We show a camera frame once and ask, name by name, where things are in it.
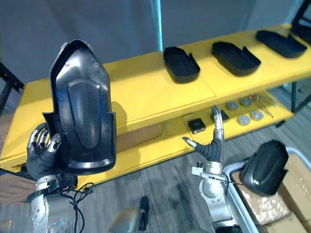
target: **lower shelf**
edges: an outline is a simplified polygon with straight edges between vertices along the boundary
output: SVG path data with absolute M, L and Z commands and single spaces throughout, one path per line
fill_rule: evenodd
M 264 113 L 264 111 L 261 110 L 260 107 L 255 103 L 252 103 L 252 105 L 247 108 L 239 105 L 236 111 L 227 110 L 225 104 L 219 105 L 219 108 L 225 110 L 229 116 L 229 120 L 224 123 L 226 139 L 263 128 L 281 120 L 289 119 L 293 116 L 293 114 L 288 111 L 285 106 L 279 103 L 268 92 L 262 92 L 260 94 L 273 100 L 271 103 L 261 102 L 261 104 L 264 105 L 264 107 L 273 115 L 273 117 Z M 240 115 L 249 116 L 250 112 L 253 110 L 260 110 L 263 112 L 264 118 L 259 121 L 251 120 L 251 123 L 247 126 L 240 125 L 238 123 L 238 117 Z M 192 151 L 193 149 L 182 140 L 183 136 L 192 138 L 193 140 L 202 144 L 211 142 L 213 137 L 214 123 L 210 118 L 210 115 L 211 109 L 206 108 L 186 116 L 177 117 L 163 122 L 162 136 L 136 147 L 119 152 L 117 154 L 116 165 L 107 172 L 95 175 L 79 176 L 78 187 L 81 187 L 87 182 L 101 183 L 108 181 L 115 177 Z M 188 128 L 187 122 L 196 118 L 202 119 L 206 125 L 206 130 L 197 134 L 192 134 L 191 130 Z

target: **gray wall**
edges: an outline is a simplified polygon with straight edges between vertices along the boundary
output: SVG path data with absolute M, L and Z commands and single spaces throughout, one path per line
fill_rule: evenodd
M 301 0 L 162 0 L 163 46 L 285 23 Z
M 2 62 L 24 83 L 47 77 L 65 41 L 103 63 L 157 50 L 153 0 L 1 0 Z

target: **metal washer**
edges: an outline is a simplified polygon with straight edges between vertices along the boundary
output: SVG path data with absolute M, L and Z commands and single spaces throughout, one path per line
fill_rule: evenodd
M 238 123 L 240 125 L 248 125 L 249 123 L 251 123 L 251 118 L 249 118 L 249 116 L 247 115 L 241 115 L 238 118 Z
M 243 107 L 249 107 L 249 106 L 251 106 L 251 104 L 252 104 L 252 100 L 251 100 L 250 98 L 248 98 L 248 97 L 245 97 L 245 98 L 242 98 L 242 99 L 240 100 L 240 104 L 241 104 Z
M 227 103 L 227 109 L 230 111 L 235 111 L 235 110 L 237 110 L 238 107 L 239 107 L 239 105 L 234 101 Z
M 261 111 L 258 111 L 258 110 L 254 110 L 251 112 L 251 118 L 253 120 L 261 120 L 263 119 L 264 115 Z

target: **robotic arm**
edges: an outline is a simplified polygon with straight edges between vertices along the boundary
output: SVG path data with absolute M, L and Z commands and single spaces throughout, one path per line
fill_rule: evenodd
M 207 203 L 216 233 L 241 233 L 237 218 L 226 202 L 227 176 L 223 173 L 224 127 L 221 112 L 214 106 L 214 138 L 209 145 L 201 145 L 187 137 L 183 140 L 206 158 L 206 169 L 192 167 L 192 174 L 201 176 L 199 190 Z

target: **black stand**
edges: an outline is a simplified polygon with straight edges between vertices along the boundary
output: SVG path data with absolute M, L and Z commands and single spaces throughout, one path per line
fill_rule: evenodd
M 17 77 L 15 77 L 15 75 L 12 74 L 11 71 L 9 71 L 2 63 L 0 63 L 0 77 L 6 81 L 6 85 L 4 86 L 4 89 L 2 90 L 0 97 L 0 116 L 1 116 L 12 88 L 14 88 L 18 92 L 20 88 L 21 89 L 24 88 L 24 84 L 20 80 L 18 80 Z

